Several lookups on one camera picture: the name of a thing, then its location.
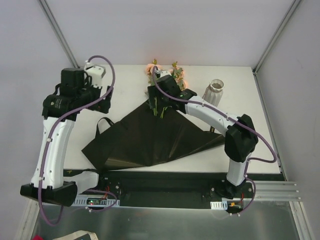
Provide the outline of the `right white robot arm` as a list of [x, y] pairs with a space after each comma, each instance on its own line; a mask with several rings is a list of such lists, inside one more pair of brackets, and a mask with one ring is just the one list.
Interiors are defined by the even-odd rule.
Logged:
[[152, 109], [157, 104], [193, 116], [215, 128], [224, 137], [224, 152], [229, 157], [226, 178], [215, 187], [222, 198], [233, 199], [243, 191], [247, 160], [255, 150], [258, 138], [253, 134], [252, 119], [243, 114], [231, 121], [231, 115], [217, 109], [190, 89], [181, 90], [170, 73], [155, 73], [148, 87]]

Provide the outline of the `black wrapping paper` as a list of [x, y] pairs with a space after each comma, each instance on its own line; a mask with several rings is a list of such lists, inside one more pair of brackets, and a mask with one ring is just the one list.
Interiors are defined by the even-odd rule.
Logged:
[[149, 103], [142, 103], [120, 121], [102, 120], [109, 127], [95, 130], [94, 139], [82, 149], [98, 171], [151, 167], [224, 145], [218, 133], [204, 131], [169, 108], [155, 116]]

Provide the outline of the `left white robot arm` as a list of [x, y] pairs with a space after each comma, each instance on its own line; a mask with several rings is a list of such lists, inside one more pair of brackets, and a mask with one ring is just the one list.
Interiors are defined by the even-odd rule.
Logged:
[[91, 111], [108, 113], [111, 96], [90, 105], [100, 98], [106, 69], [101, 65], [64, 68], [61, 81], [52, 94], [43, 101], [43, 138], [40, 155], [30, 183], [22, 185], [20, 194], [44, 203], [70, 207], [76, 196], [87, 189], [99, 195], [106, 183], [92, 170], [84, 170], [73, 177], [64, 178], [67, 145], [78, 113], [84, 106]]

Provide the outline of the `black gold-lettered ribbon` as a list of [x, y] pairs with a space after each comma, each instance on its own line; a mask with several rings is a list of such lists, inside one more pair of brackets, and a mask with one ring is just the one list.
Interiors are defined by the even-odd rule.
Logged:
[[125, 117], [117, 122], [104, 117], [96, 127], [96, 138], [142, 143], [173, 143], [182, 140], [209, 142], [220, 137], [219, 134], [205, 131], [181, 114], [158, 118], [153, 115], [145, 117]]

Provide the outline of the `pink rose stem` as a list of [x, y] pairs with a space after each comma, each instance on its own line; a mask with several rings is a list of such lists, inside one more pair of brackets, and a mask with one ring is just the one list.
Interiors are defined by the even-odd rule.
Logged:
[[185, 70], [178, 66], [178, 62], [175, 61], [171, 64], [171, 68], [169, 69], [170, 74], [175, 79], [177, 85], [180, 90], [183, 91], [188, 87], [188, 83], [185, 80]]
[[154, 106], [152, 108], [152, 111], [154, 116], [158, 115], [158, 98], [156, 96], [154, 97]]
[[162, 108], [161, 113], [160, 113], [160, 118], [162, 119], [167, 111], [167, 109], [169, 108], [169, 106], [165, 106]]
[[154, 58], [151, 63], [148, 63], [145, 67], [145, 74], [148, 77], [148, 84], [149, 86], [154, 86], [154, 81], [153, 81], [153, 68], [156, 66], [159, 70], [162, 69], [162, 66], [158, 64], [158, 61], [156, 58]]

